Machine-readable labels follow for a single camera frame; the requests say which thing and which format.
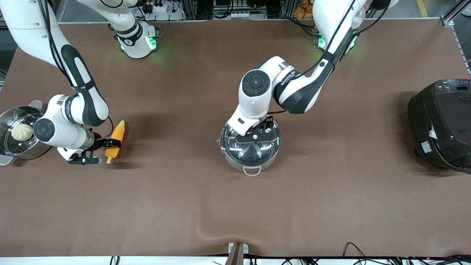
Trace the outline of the aluminium frame profile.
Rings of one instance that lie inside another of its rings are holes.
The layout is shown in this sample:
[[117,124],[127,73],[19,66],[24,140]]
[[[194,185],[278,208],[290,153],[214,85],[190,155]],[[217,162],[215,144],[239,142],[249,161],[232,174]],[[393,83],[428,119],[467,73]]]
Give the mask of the aluminium frame profile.
[[440,17],[443,27],[454,25],[453,19],[462,14],[465,17],[471,17],[471,0],[455,0],[456,4],[448,12]]

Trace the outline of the steel steamer pot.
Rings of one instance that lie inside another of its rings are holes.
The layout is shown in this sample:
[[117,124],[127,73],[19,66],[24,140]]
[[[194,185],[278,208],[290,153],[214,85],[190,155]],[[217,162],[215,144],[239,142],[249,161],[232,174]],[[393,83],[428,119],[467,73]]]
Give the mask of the steel steamer pot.
[[[42,112],[42,116],[43,116],[43,114],[45,112],[45,109],[46,109],[45,104],[42,101],[37,101],[37,100],[32,101],[27,106],[19,106],[19,107],[33,108],[34,110],[38,110],[38,111]],[[29,149],[28,151],[26,151],[24,153],[21,153],[19,155],[9,156],[9,155],[0,154],[0,166],[8,166],[9,164],[12,164],[17,159],[21,159],[21,160],[35,159],[35,158],[38,158],[38,157],[42,156],[43,154],[45,154],[49,150],[50,150],[49,145],[39,141],[31,149]]]

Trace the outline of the orange snack bag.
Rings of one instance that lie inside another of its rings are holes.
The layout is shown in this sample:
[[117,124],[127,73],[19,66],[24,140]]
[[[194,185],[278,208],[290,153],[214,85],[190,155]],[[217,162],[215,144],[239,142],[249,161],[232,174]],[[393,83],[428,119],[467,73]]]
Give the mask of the orange snack bag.
[[293,18],[296,20],[313,18],[313,3],[315,0],[297,0],[293,11]]

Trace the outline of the yellow toy corn cob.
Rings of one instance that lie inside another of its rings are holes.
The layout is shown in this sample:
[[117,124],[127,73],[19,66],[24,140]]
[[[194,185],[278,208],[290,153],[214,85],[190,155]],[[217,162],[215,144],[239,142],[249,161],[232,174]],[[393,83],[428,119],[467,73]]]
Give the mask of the yellow toy corn cob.
[[[111,134],[111,140],[118,140],[122,143],[125,134],[125,121],[122,120],[119,122],[118,126],[114,129],[113,133]],[[120,151],[119,146],[110,146],[107,147],[105,151],[105,156],[107,158],[106,164],[111,164],[112,160],[115,159]]]

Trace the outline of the white power strip with plugs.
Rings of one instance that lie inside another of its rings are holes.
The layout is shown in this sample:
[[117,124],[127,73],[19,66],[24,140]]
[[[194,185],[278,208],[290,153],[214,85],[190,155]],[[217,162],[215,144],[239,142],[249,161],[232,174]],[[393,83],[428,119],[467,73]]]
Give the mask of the white power strip with plugs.
[[143,19],[146,21],[182,21],[186,15],[177,0],[142,0]]

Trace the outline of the white steamed bun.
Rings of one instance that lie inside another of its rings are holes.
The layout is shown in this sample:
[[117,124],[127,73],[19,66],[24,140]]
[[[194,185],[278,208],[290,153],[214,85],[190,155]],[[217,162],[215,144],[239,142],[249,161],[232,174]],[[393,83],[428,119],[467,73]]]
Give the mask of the white steamed bun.
[[27,141],[33,136],[33,128],[28,124],[19,124],[11,129],[11,136],[17,141]]

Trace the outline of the brown table cloth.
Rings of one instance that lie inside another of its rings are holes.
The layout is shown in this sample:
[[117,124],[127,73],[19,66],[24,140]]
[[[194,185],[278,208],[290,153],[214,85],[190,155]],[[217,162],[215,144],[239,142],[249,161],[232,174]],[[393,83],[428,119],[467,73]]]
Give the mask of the brown table cloth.
[[0,256],[471,254],[471,176],[414,154],[407,103],[432,82],[469,78],[451,28],[383,20],[364,32],[305,114],[275,116],[281,147],[256,177],[217,138],[242,76],[281,56],[318,60],[289,21],[170,22],[158,52],[131,59],[106,24],[61,25],[115,123],[110,165],[69,165],[52,149],[0,166]]

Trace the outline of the black rice cooker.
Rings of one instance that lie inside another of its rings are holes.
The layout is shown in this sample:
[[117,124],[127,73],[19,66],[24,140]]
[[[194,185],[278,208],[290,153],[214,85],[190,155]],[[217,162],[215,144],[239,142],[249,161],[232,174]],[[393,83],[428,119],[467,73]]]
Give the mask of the black rice cooker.
[[407,115],[417,157],[471,174],[471,79],[428,85],[410,99]]

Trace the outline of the metal table bracket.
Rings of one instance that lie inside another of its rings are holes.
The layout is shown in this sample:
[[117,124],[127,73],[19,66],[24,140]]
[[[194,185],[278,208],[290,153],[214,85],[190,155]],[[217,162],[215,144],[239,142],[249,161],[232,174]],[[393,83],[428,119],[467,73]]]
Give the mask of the metal table bracket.
[[249,254],[249,246],[245,243],[229,243],[229,256],[225,265],[244,265],[244,255]]

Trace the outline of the perforated steel steamer basket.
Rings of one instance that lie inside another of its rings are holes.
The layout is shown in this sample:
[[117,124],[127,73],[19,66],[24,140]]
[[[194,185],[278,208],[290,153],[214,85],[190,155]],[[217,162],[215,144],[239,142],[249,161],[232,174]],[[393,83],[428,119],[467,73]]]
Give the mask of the perforated steel steamer basket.
[[0,154],[19,155],[35,146],[39,140],[34,134],[26,140],[13,138],[13,129],[22,124],[33,127],[42,116],[42,112],[28,107],[18,107],[6,111],[0,116]]

